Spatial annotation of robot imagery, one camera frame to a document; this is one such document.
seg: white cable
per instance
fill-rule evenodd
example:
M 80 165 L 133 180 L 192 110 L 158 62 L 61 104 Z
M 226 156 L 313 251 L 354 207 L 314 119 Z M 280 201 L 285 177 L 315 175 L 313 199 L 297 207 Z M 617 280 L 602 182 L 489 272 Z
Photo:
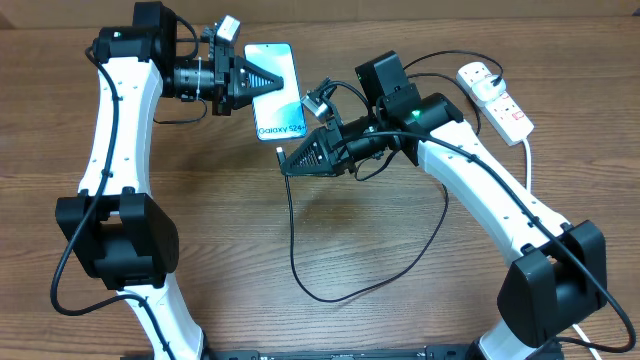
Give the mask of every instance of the white cable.
M 526 176 L 525 187 L 527 191 L 531 193 L 531 168 L 533 166 L 532 164 L 533 157 L 531 156 L 531 146 L 529 146 L 529 141 L 527 139 L 522 140 L 522 145 L 524 145 L 524 155 L 525 155 L 525 161 L 527 164 L 527 170 L 526 170 L 527 173 L 525 175 Z M 584 331 L 582 331 L 582 329 L 580 328 L 580 326 L 578 326 L 578 324 L 573 324 L 573 329 L 578 333 L 578 335 L 580 335 L 580 338 L 582 339 L 582 341 L 591 342 L 589 341 L 587 334 L 585 334 Z M 591 351 L 591 355 L 593 355 L 594 359 L 602 360 L 602 358 L 600 357 L 596 349 L 589 349 L 589 351 Z
M 578 326 L 578 324 L 573 324 L 573 329 L 578 333 L 578 335 L 580 335 L 580 338 L 582 339 L 582 341 L 591 342 L 589 341 L 587 334 L 585 334 L 584 331 L 580 329 L 580 326 Z M 591 351 L 591 355 L 593 355 L 594 359 L 602 360 L 602 358 L 600 357 L 596 349 L 589 349 L 589 351 Z
M 522 139 L 522 145 L 524 145 L 524 156 L 526 158 L 527 171 L 526 171 L 526 181 L 525 188 L 527 191 L 531 192 L 531 167 L 533 166 L 533 158 L 531 157 L 531 146 L 529 146 L 529 140 Z

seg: plug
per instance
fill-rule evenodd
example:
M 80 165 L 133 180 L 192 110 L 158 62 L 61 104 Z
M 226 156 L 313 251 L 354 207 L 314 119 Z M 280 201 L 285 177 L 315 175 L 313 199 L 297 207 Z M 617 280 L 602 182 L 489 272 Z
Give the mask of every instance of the plug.
M 287 160 L 287 155 L 284 153 L 284 149 L 278 146 L 276 148 L 276 157 L 278 158 L 278 165 L 282 166 L 282 163 Z
M 498 84 L 494 84 L 498 75 L 490 75 L 471 87 L 471 97 L 479 107 L 484 107 L 487 103 L 492 102 L 507 91 L 507 83 L 504 79 L 500 79 Z

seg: white robotic arm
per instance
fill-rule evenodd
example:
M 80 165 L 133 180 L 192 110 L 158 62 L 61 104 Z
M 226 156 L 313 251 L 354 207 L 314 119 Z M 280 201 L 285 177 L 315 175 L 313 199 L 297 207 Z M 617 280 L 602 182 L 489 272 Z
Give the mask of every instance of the white robotic arm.
M 149 153 L 153 117 L 162 93 L 162 77 L 155 63 L 138 61 L 136 57 L 113 58 L 103 65 L 116 85 L 120 97 L 120 116 L 116 147 L 111 166 L 112 177 L 104 195 L 120 195 L 124 188 L 136 194 L 151 196 L 149 186 Z M 94 196 L 102 178 L 113 119 L 111 90 L 102 73 L 100 108 L 91 158 L 78 192 Z M 177 359 L 200 360 L 205 347 L 204 333 L 191 318 L 182 298 L 174 273 L 166 275 L 162 287 L 153 285 L 125 286 L 118 295 L 135 294 L 147 300 L 160 330 Z M 126 300 L 138 317 L 153 345 L 155 360 L 169 360 L 168 352 L 151 323 L 149 315 L 136 300 Z
M 111 172 L 104 195 L 119 195 L 125 187 L 151 196 L 149 186 L 149 151 L 153 116 L 162 94 L 162 77 L 153 60 L 137 57 L 113 58 L 103 65 L 113 80 L 120 97 L 120 121 L 113 154 Z M 94 196 L 102 179 L 107 157 L 109 134 L 113 123 L 111 90 L 106 79 L 100 78 L 100 108 L 89 165 L 78 186 L 78 193 L 87 190 Z
M 449 122 L 431 132 L 437 139 L 457 145 L 493 168 L 516 195 L 540 217 L 554 235 L 561 235 L 562 215 L 549 209 L 526 189 L 487 151 L 467 121 Z M 513 200 L 486 171 L 466 157 L 432 142 L 418 145 L 420 167 L 442 182 L 487 231 L 507 266 L 523 255 L 523 248 L 545 245 L 549 239 L 531 226 Z M 480 338 L 479 348 L 487 360 L 524 359 L 536 349 L 523 344 L 501 320 Z

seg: black cable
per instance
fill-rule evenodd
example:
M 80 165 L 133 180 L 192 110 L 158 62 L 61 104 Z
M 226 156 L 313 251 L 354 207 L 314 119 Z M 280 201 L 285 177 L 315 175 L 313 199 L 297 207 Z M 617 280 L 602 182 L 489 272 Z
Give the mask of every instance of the black cable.
M 189 32 L 191 32 L 191 35 L 193 36 L 193 43 L 195 44 L 193 51 L 189 54 L 189 55 L 185 55 L 185 56 L 176 56 L 176 59 L 178 60 L 191 60 L 194 59 L 197 55 L 198 55 L 198 48 L 200 46 L 200 42 L 198 41 L 198 35 L 196 34 L 196 30 L 193 28 L 193 26 L 191 26 L 191 24 L 189 24 L 189 22 L 185 19 L 182 18 L 182 16 L 176 15 L 176 20 L 178 20 L 179 22 L 182 23 L 182 25 L 184 25 Z M 177 39 L 176 42 L 186 42 L 184 41 L 184 39 Z
M 480 111 L 478 111 L 478 106 L 476 105 L 476 103 L 473 102 L 473 99 L 471 99 L 471 95 L 469 95 L 469 93 L 467 92 L 467 90 L 465 90 L 462 85 L 460 85 L 460 83 L 452 78 L 449 77 L 447 75 L 444 74 L 438 74 L 438 73 L 417 73 L 417 74 L 411 74 L 408 75 L 407 78 L 411 79 L 411 78 L 417 78 L 417 77 L 422 77 L 422 76 L 435 76 L 435 77 L 440 77 L 446 80 L 451 81 L 455 86 L 458 87 L 458 89 L 460 89 L 460 91 L 462 91 L 462 93 L 464 94 L 464 96 L 467 98 L 467 100 L 469 100 L 469 103 L 471 104 L 471 107 L 473 108 L 473 112 L 476 114 L 476 121 L 478 122 L 478 126 L 476 127 L 476 136 L 480 135 L 480 128 L 482 127 L 482 123 L 480 122 Z
M 204 104 L 204 112 L 198 118 L 187 119 L 187 120 L 158 121 L 154 117 L 153 118 L 153 122 L 156 123 L 156 124 L 160 124 L 160 125 L 181 125 L 181 124 L 192 124 L 192 123 L 195 123 L 195 122 L 199 122 L 200 120 L 204 119 L 205 116 L 207 116 L 207 112 L 209 112 L 209 107 L 207 106 L 207 102 L 206 101 L 204 101 L 202 99 L 198 99 L 198 101 L 200 101 L 200 102 L 202 102 L 202 104 Z
M 358 164 L 358 166 L 356 167 L 356 171 L 353 173 L 353 177 L 357 180 L 357 181 L 367 181 L 369 179 L 371 179 L 372 177 L 380 174 L 381 172 L 383 172 L 387 166 L 389 166 L 389 164 L 391 163 L 391 160 L 393 160 L 393 157 L 396 156 L 396 154 L 399 152 L 400 150 L 393 150 L 391 152 L 391 154 L 389 154 L 389 156 L 387 156 L 387 159 L 384 161 L 384 164 L 382 164 L 382 166 L 380 166 L 380 168 L 374 172 L 372 172 L 371 174 L 363 177 L 363 178 L 359 178 L 358 177 L 358 172 L 360 172 L 360 167 L 362 166 L 362 164 L 364 164 L 367 160 L 371 160 L 372 157 L 366 158 L 364 160 L 362 160 L 360 162 L 360 164 Z
M 296 271 L 296 264 L 294 261 L 294 252 L 293 252 L 293 244 L 294 244 L 294 240 L 295 240 L 295 232 L 294 232 L 294 219 L 293 219 L 293 202 L 291 200 L 291 187 L 289 186 L 289 177 L 285 175 L 284 177 L 284 183 L 285 186 L 287 188 L 287 201 L 289 203 L 289 227 L 290 227 L 290 231 L 291 231 L 291 244 L 289 246 L 289 258 L 291 260 L 291 272 L 293 273 L 293 277 L 296 279 L 296 282 L 298 283 L 298 286 L 300 286 L 300 288 L 307 293 L 307 295 L 309 295 L 311 298 L 313 298 L 316 301 L 319 302 L 323 302 L 323 303 L 337 303 L 343 300 L 347 300 L 349 298 L 352 298 L 356 295 L 362 294 L 364 292 L 379 288 L 381 286 L 387 285 L 397 279 L 399 279 L 401 276 L 403 276 L 404 274 L 408 273 L 417 263 L 418 261 L 420 261 L 420 259 L 422 258 L 422 255 L 424 255 L 424 253 L 427 251 L 427 249 L 429 248 L 429 245 L 431 245 L 431 242 L 433 241 L 433 239 L 436 237 L 436 234 L 438 233 L 438 230 L 440 230 L 440 226 L 442 226 L 442 222 L 444 221 L 444 217 L 447 214 L 447 209 L 449 208 L 449 192 L 447 191 L 447 188 L 442 185 L 442 188 L 444 190 L 444 209 L 442 210 L 442 216 L 440 217 L 440 221 L 438 222 L 438 225 L 436 226 L 435 230 L 433 231 L 433 234 L 431 234 L 431 238 L 429 238 L 429 241 L 427 241 L 427 244 L 424 246 L 424 248 L 422 249 L 422 251 L 420 252 L 420 254 L 418 255 L 418 257 L 413 260 L 413 262 L 404 270 L 402 270 L 401 272 L 399 272 L 398 274 L 396 274 L 395 276 L 381 281 L 377 284 L 368 286 L 364 289 L 360 289 L 356 292 L 353 292 L 349 295 L 343 296 L 341 298 L 338 299 L 323 299 L 320 297 L 317 297 L 316 295 L 314 295 L 311 291 L 309 291 L 303 284 L 302 281 L 300 281 L 300 278 L 298 277 L 298 273 Z
M 92 311 L 101 309 L 107 305 L 113 304 L 121 300 L 138 301 L 139 306 L 144 307 L 145 311 L 147 312 L 147 315 L 149 315 L 149 320 L 151 320 L 151 324 L 153 325 L 156 335 L 158 336 L 158 339 L 162 344 L 162 349 L 165 352 L 167 352 L 171 360 L 175 360 L 175 356 L 173 355 L 171 348 L 169 348 L 169 343 L 167 343 L 167 341 L 165 340 L 162 334 L 160 325 L 158 324 L 158 320 L 153 314 L 153 311 L 151 310 L 151 307 L 147 303 L 146 299 L 144 299 L 143 297 L 135 294 L 118 295 L 80 310 L 65 309 L 64 307 L 62 307 L 62 305 L 60 305 L 60 302 L 58 301 L 58 285 L 60 284 L 60 278 L 62 277 L 62 272 L 64 271 L 64 267 L 67 264 L 67 261 L 69 260 L 71 251 L 73 251 L 74 246 L 76 245 L 76 243 L 80 238 L 80 234 L 84 231 L 85 227 L 87 226 L 87 222 L 94 215 L 96 211 L 98 200 L 102 197 L 102 194 L 104 193 L 104 188 L 107 185 L 107 179 L 112 176 L 111 163 L 113 161 L 113 153 L 114 153 L 116 137 L 118 133 L 120 97 L 118 96 L 116 86 L 113 83 L 111 76 L 109 76 L 109 73 L 104 69 L 102 64 L 96 61 L 96 59 L 91 55 L 91 51 L 92 51 L 92 47 L 88 47 L 84 53 L 87 56 L 87 59 L 89 59 L 89 61 L 91 61 L 91 63 L 98 68 L 100 73 L 102 73 L 105 80 L 109 84 L 109 88 L 111 89 L 111 95 L 112 95 L 112 101 L 113 101 L 113 123 L 111 125 L 111 137 L 109 138 L 109 146 L 107 148 L 107 156 L 104 163 L 104 169 L 102 170 L 102 178 L 100 179 L 100 184 L 98 185 L 96 194 L 93 200 L 91 201 L 91 204 L 87 209 L 87 212 L 85 213 L 84 217 L 80 221 L 80 224 L 78 224 L 78 227 L 73 233 L 73 236 L 71 237 L 71 240 L 67 244 L 67 247 L 64 249 L 64 252 L 62 253 L 62 257 L 60 258 L 60 262 L 58 263 L 58 267 L 56 268 L 56 271 L 53 275 L 53 280 L 51 281 L 51 289 L 49 292 L 49 296 L 51 298 L 51 304 L 53 305 L 53 308 L 62 315 L 80 316 L 80 315 L 84 315 Z
M 349 83 L 346 83 L 344 81 L 329 81 L 323 87 L 318 89 L 318 92 L 320 94 L 322 94 L 324 91 L 326 91 L 330 87 L 337 87 L 337 86 L 342 86 L 343 88 L 348 89 L 352 93 L 356 94 L 356 96 L 360 99 L 360 101 L 362 101 L 364 106 L 367 108 L 367 114 L 369 115 L 369 117 L 373 116 L 373 112 L 371 112 L 371 106 L 369 105 L 369 102 L 367 101 L 367 98 L 364 97 L 364 95 L 362 95 L 362 93 L 360 91 L 358 91 L 358 89 L 356 89 L 355 87 L 353 87 L 353 85 L 351 85 Z
M 425 55 L 425 56 L 421 56 L 415 60 L 413 60 L 412 62 L 408 63 L 407 65 L 404 66 L 404 69 L 407 70 L 407 68 L 409 68 L 411 65 L 422 61 L 424 59 L 428 59 L 430 57 L 434 57 L 437 55 L 444 55 L 444 54 L 463 54 L 463 55 L 472 55 L 472 56 L 477 56 L 486 60 L 491 61 L 492 63 L 494 63 L 499 69 L 500 69 L 500 75 L 492 81 L 494 86 L 497 86 L 500 83 L 500 80 L 502 80 L 502 75 L 504 74 L 504 69 L 502 68 L 502 65 L 500 65 L 499 62 L 497 62 L 496 60 L 488 57 L 487 55 L 484 54 L 480 54 L 474 51 L 468 51 L 468 50 L 444 50 L 444 51 L 438 51 L 435 52 L 433 54 L 429 54 L 429 55 Z
M 496 173 L 495 170 L 493 170 L 484 161 L 480 160 L 480 158 L 478 158 L 478 156 L 476 156 L 475 154 L 471 154 L 471 153 L 469 153 L 469 152 L 467 152 L 465 150 L 462 150 L 462 149 L 458 148 L 455 145 L 449 144 L 446 141 L 442 141 L 440 139 L 434 138 L 431 135 L 420 135 L 420 134 L 414 134 L 414 133 L 403 132 L 403 131 L 385 131 L 385 132 L 378 132 L 378 133 L 365 133 L 365 134 L 362 134 L 361 136 L 359 136 L 357 138 L 349 139 L 347 142 L 352 142 L 352 141 L 357 141 L 357 140 L 360 140 L 360 139 L 377 137 L 377 136 L 386 136 L 386 137 L 395 137 L 395 136 L 402 137 L 403 136 L 403 137 L 418 139 L 418 140 L 422 140 L 422 141 L 430 141 L 430 142 L 433 142 L 434 144 L 438 144 L 438 145 L 440 145 L 442 147 L 445 147 L 445 148 L 447 148 L 447 149 L 449 149 L 449 150 L 451 150 L 451 151 L 453 151 L 455 153 L 458 153 L 458 154 L 464 156 L 465 158 L 467 158 L 469 161 L 474 162 L 478 166 L 480 166 L 483 170 L 485 170 L 502 187 L 502 189 L 507 193 L 507 195 L 509 195 L 509 197 L 513 200 L 513 202 L 520 208 L 520 210 L 522 210 L 522 213 L 524 215 L 526 215 L 527 218 L 529 218 L 529 221 L 536 228 L 538 228 L 538 230 L 540 230 L 540 232 L 542 232 L 547 238 L 549 238 L 549 240 L 551 242 L 553 242 L 554 245 L 556 245 L 571 260 L 573 265 L 576 266 L 585 275 L 585 277 L 588 278 L 589 281 L 591 281 L 595 285 L 595 287 L 598 289 L 598 291 L 600 291 L 604 295 L 604 297 L 607 299 L 607 301 L 611 304 L 611 307 L 613 308 L 613 310 L 620 317 L 620 320 L 623 322 L 623 324 L 624 324 L 624 326 L 625 326 L 625 328 L 627 330 L 627 333 L 629 334 L 629 341 L 627 342 L 627 344 L 624 345 L 624 346 L 620 346 L 620 347 L 605 346 L 605 345 L 600 345 L 600 344 L 596 344 L 596 343 L 585 342 L 585 341 L 582 341 L 582 340 L 579 340 L 579 339 L 570 338 L 570 337 L 556 337 L 555 339 L 557 341 L 572 343 L 572 344 L 576 344 L 576 345 L 580 345 L 580 346 L 584 346 L 584 347 L 588 347 L 588 348 L 593 348 L 593 349 L 596 349 L 596 350 L 599 350 L 599 351 L 603 351 L 603 352 L 609 352 L 609 353 L 625 353 L 625 352 L 630 351 L 631 349 L 633 349 L 635 347 L 635 345 L 636 345 L 636 331 L 635 331 L 635 329 L 633 327 L 633 324 L 631 323 L 631 319 L 629 319 L 629 316 L 622 309 L 620 304 L 618 304 L 618 302 L 613 297 L 613 295 L 611 295 L 611 293 L 609 293 L 609 291 L 607 289 L 605 289 L 604 286 L 602 286 L 602 284 L 600 284 L 598 279 L 596 279 L 593 276 L 593 274 L 584 266 L 584 264 L 571 251 L 569 251 L 569 249 L 567 249 L 567 247 L 560 241 L 560 239 L 558 239 L 555 235 L 553 235 L 553 233 L 551 231 L 549 231 L 549 229 L 547 229 L 542 224 L 540 219 L 537 216 L 535 216 L 531 212 L 531 210 L 529 210 L 526 207 L 526 205 L 524 205 L 522 200 L 520 200 L 520 198 L 518 198 L 516 193 L 500 177 L 500 175 L 498 175 L 498 173 Z

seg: black bracket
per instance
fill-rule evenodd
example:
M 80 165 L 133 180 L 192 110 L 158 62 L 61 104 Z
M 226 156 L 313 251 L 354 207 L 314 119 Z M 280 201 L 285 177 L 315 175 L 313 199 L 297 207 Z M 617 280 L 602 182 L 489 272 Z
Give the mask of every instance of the black bracket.
M 56 221 L 71 240 L 93 197 L 86 192 L 60 198 Z M 105 223 L 118 212 L 120 223 Z M 178 230 L 147 194 L 125 188 L 121 195 L 102 196 L 95 215 L 79 235 L 74 252 L 84 271 L 100 278 L 109 290 L 129 285 L 162 287 L 178 266 Z
M 602 232 L 591 221 L 564 228 L 559 240 L 606 288 Z M 556 259 L 555 264 L 548 256 Z M 505 323 L 522 343 L 534 348 L 605 305 L 603 294 L 554 243 L 514 261 L 498 294 L 498 310 Z

